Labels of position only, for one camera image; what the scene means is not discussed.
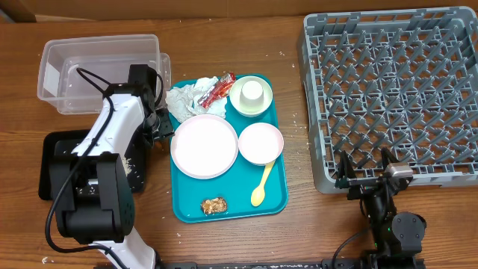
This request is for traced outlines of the pile of white rice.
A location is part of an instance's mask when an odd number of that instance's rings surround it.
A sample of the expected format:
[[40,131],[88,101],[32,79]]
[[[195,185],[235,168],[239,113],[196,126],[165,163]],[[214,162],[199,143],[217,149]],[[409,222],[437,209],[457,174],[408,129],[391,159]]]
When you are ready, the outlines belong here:
[[[136,152],[127,153],[121,157],[122,165],[132,193],[142,193],[145,188],[146,177],[143,168],[145,167],[145,158]],[[81,195],[93,195],[99,193],[99,187],[96,180],[93,183],[87,183],[84,187],[76,187],[75,191]]]

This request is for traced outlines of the large pink plate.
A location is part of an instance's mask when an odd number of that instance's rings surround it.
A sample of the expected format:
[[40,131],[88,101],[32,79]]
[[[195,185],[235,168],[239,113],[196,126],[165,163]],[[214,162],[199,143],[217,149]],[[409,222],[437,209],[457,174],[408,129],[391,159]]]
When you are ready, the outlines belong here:
[[213,179],[234,164],[238,135],[223,118],[203,114],[179,125],[170,149],[174,165],[183,174],[194,179]]

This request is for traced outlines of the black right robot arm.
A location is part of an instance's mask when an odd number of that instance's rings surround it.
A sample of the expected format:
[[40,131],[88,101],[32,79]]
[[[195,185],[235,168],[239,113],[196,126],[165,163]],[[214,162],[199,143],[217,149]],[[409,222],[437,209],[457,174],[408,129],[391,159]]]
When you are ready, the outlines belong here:
[[[334,252],[331,268],[425,268],[423,259],[416,255],[422,251],[426,221],[419,214],[398,212],[393,197],[407,189],[413,179],[413,170],[394,157],[389,149],[381,149],[384,172],[375,178],[358,179],[350,156],[340,154],[335,186],[347,189],[348,200],[358,200],[368,227],[349,237]],[[338,254],[350,242],[364,234],[373,236],[373,250],[365,250],[357,259],[340,259]]]

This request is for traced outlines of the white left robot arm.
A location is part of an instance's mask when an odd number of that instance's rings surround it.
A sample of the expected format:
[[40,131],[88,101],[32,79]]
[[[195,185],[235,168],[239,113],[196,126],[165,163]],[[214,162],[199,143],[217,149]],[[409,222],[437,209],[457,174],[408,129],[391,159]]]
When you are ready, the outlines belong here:
[[99,92],[103,107],[87,136],[49,164],[53,203],[46,242],[58,253],[98,250],[116,268],[160,268],[158,252],[134,228],[122,157],[136,133],[147,146],[174,135],[168,110],[158,106],[163,79],[146,64],[132,64],[127,82],[108,83]]

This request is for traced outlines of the red snack wrapper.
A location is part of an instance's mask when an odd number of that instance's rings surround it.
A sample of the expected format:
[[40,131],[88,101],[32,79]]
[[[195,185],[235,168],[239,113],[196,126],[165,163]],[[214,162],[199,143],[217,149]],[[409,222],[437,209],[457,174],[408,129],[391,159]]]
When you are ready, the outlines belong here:
[[236,76],[233,72],[228,72],[210,89],[208,89],[201,98],[198,100],[198,104],[207,109],[211,104],[224,97],[227,97],[232,85],[236,82]]

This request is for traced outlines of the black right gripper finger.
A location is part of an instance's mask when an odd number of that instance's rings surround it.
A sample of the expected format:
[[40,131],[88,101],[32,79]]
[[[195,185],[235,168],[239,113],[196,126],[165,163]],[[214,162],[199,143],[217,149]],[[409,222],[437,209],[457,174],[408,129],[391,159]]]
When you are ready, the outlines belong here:
[[400,161],[391,153],[391,151],[383,147],[380,150],[382,156],[382,166],[387,167],[389,164],[399,163]]
[[357,176],[352,166],[350,156],[342,151],[340,154],[340,162],[338,168],[338,179],[356,179]]

